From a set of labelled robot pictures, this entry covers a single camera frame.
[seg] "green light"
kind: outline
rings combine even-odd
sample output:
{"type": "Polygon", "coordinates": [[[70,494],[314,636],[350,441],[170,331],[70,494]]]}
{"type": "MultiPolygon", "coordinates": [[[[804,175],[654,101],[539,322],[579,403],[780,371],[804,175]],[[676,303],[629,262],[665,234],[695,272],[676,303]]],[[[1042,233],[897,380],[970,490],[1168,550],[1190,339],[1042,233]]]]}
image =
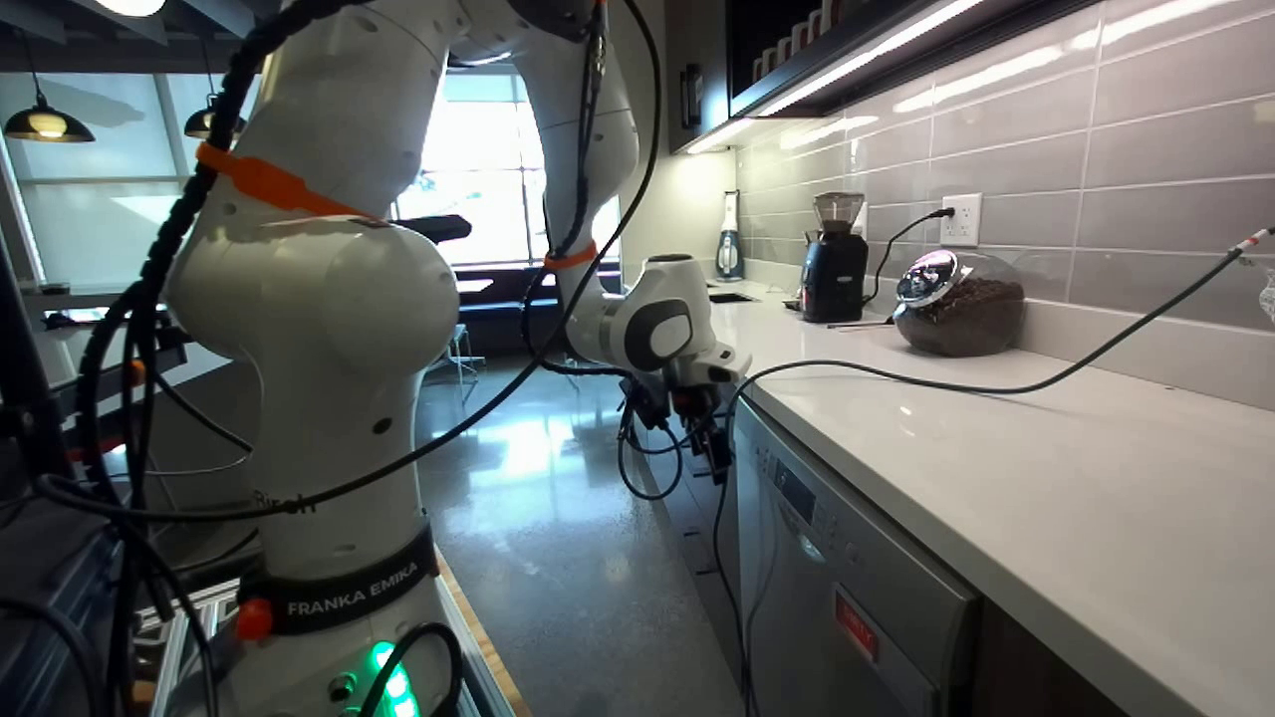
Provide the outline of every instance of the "green light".
{"type": "MultiPolygon", "coordinates": [[[[393,655],[393,643],[374,643],[367,655],[361,655],[361,687],[369,687],[381,667],[389,660],[393,655]]],[[[381,700],[374,704],[374,717],[423,717],[417,700],[415,700],[415,689],[410,689],[410,679],[402,667],[389,668],[389,681],[386,681],[386,693],[381,700]]]]}
{"type": "Polygon", "coordinates": [[[367,657],[369,657],[369,668],[381,668],[381,667],[389,660],[389,655],[393,655],[389,643],[374,643],[369,655],[367,655],[367,657]]]}
{"type": "Polygon", "coordinates": [[[393,667],[389,681],[386,681],[386,699],[402,699],[407,693],[407,673],[393,667]]]}

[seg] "coffee grinder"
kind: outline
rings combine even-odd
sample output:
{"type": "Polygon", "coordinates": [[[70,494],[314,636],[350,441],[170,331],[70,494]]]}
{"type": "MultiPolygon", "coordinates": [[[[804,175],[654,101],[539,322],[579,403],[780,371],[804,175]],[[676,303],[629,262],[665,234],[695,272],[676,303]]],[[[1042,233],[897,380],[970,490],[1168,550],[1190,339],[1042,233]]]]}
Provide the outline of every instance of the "coffee grinder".
{"type": "Polygon", "coordinates": [[[855,322],[865,306],[869,243],[851,234],[865,195],[823,190],[814,198],[820,234],[804,243],[802,259],[802,318],[855,322]]]}

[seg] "window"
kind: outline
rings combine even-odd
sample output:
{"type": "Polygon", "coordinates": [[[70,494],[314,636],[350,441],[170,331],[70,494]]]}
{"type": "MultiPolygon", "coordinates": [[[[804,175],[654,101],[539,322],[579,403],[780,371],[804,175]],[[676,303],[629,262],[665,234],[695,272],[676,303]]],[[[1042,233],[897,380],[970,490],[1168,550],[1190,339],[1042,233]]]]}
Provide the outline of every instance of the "window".
{"type": "Polygon", "coordinates": [[[471,239],[443,243],[454,267],[545,256],[543,141],[514,72],[454,72],[429,114],[423,175],[397,217],[466,217],[471,239]]]}
{"type": "MultiPolygon", "coordinates": [[[[96,132],[96,145],[6,145],[42,278],[77,292],[124,286],[193,170],[184,121],[205,105],[209,85],[139,72],[42,72],[38,85],[96,132]]],[[[0,114],[27,109],[30,94],[30,75],[0,72],[0,114]]],[[[423,170],[393,210],[466,217],[472,234],[443,243],[454,267],[539,262],[543,190],[545,164],[523,80],[508,69],[447,75],[423,170]]]]}

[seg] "kitchen counter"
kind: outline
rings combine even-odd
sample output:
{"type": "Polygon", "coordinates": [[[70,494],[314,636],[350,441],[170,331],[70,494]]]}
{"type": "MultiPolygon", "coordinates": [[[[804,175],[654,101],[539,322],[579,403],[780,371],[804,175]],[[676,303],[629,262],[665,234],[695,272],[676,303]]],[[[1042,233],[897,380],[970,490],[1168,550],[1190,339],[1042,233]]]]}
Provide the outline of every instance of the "kitchen counter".
{"type": "MultiPolygon", "coordinates": [[[[851,359],[1017,387],[1058,359],[924,359],[891,328],[711,306],[751,371],[851,359]]],[[[762,409],[1127,713],[1275,709],[1275,413],[1106,371],[1025,399],[850,371],[751,387],[762,409]]]]}

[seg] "orange band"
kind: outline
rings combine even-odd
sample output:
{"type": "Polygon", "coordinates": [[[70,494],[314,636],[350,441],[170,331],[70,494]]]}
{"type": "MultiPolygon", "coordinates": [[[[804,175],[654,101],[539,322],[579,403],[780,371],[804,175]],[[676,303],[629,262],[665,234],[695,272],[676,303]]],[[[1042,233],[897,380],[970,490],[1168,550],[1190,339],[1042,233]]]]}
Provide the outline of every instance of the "orange band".
{"type": "Polygon", "coordinates": [[[568,267],[583,267],[583,262],[592,262],[599,259],[599,243],[573,251],[573,256],[545,256],[545,272],[556,276],[556,272],[568,272],[568,267]]]}
{"type": "Polygon", "coordinates": [[[281,210],[308,210],[308,217],[361,217],[346,205],[336,205],[308,186],[308,181],[251,154],[225,154],[209,145],[200,145],[200,164],[225,175],[244,195],[281,207],[281,210]]]}

